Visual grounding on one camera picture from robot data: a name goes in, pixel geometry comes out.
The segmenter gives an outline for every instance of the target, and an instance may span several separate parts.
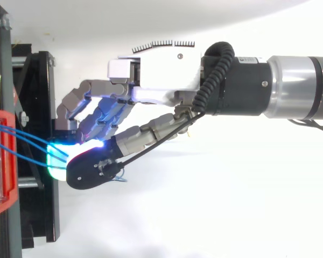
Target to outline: robotic finger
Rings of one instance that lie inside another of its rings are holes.
[[[212,45],[202,58],[190,42],[158,41],[135,48],[134,52],[109,62],[110,82],[92,81],[90,85],[95,82],[96,90],[85,84],[80,87],[84,94],[74,90],[68,96],[81,105],[87,103],[91,94],[103,98],[95,112],[77,128],[77,135],[80,142],[106,140],[104,147],[89,150],[69,162],[67,182],[71,187],[88,189],[111,181],[125,165],[186,132],[205,114],[265,114],[268,118],[303,120],[307,126],[323,131],[312,120],[323,119],[323,58],[237,58],[226,42]],[[102,83],[106,90],[98,86]],[[132,108],[130,103],[135,102],[175,106],[175,114],[113,136],[115,126],[122,121],[120,117],[126,117]],[[56,125],[68,126],[64,120],[72,119],[82,107],[67,101],[62,104],[60,114],[64,116]],[[117,162],[132,153],[138,154]]]

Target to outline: red clamp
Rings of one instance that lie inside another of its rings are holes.
[[[15,128],[15,115],[0,110],[0,125]],[[16,152],[13,135],[0,132],[0,144]],[[17,157],[0,148],[0,213],[7,210],[18,199]]]

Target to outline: glowing blue light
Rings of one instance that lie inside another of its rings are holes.
[[[103,147],[104,143],[99,140],[90,140],[85,142],[84,144],[75,144],[75,145],[63,145],[63,144],[54,144],[56,148],[59,148],[63,152],[67,153],[69,157],[65,157],[61,153],[59,153],[57,150],[52,148],[50,145],[47,146],[48,152],[54,154],[57,157],[60,157],[62,159],[67,159],[66,165],[69,163],[72,158],[78,156],[81,153],[84,153],[88,151],[89,149],[95,148],[95,147]],[[63,162],[51,157],[50,155],[47,156],[47,164],[57,167],[64,167],[66,166]],[[64,169],[55,169],[55,168],[48,168],[50,175],[60,181],[66,180],[66,170]]]

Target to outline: white wall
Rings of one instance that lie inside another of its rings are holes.
[[[203,51],[226,40],[240,56],[323,56],[323,0],[204,28],[142,30],[133,42],[111,34],[107,41],[64,39],[61,47],[45,35],[40,43],[60,63],[58,102],[84,75],[105,78],[109,59],[163,36],[195,40]],[[169,111],[138,105],[122,129]],[[127,166],[128,183],[87,191],[60,183],[61,237],[24,257],[323,257],[322,132],[261,116],[205,117],[190,133]]]

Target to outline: coiled black cable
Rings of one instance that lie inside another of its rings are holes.
[[[213,91],[219,87],[221,82],[225,79],[225,75],[230,69],[235,57],[235,52],[229,43],[217,42],[206,50],[205,55],[219,56],[220,59],[194,97],[192,111],[198,113],[206,113],[208,100]]]
[[[119,168],[124,168],[124,166],[132,163],[133,161],[139,159],[143,155],[147,154],[151,150],[155,149],[159,145],[161,145],[163,142],[166,142],[169,138],[177,134],[179,131],[181,131],[186,126],[189,126],[190,124],[194,123],[199,118],[203,117],[206,113],[206,107],[208,100],[210,96],[212,95],[213,91],[216,89],[216,87],[220,86],[220,83],[225,79],[225,75],[227,71],[229,70],[233,59],[235,57],[235,52],[233,51],[232,46],[227,42],[218,42],[210,46],[209,49],[206,50],[205,55],[207,56],[219,56],[219,62],[213,69],[213,71],[210,73],[209,77],[206,78],[203,85],[200,87],[199,91],[196,93],[196,96],[193,101],[193,107],[192,110],[194,112],[198,112],[199,114],[195,117],[191,118],[187,122],[181,124],[179,127],[177,127],[175,130],[173,130],[168,135],[164,136],[162,139],[157,141],[155,144],[150,146],[147,149],[144,149],[142,152],[136,154],[135,156],[131,157],[130,159],[119,163]]]

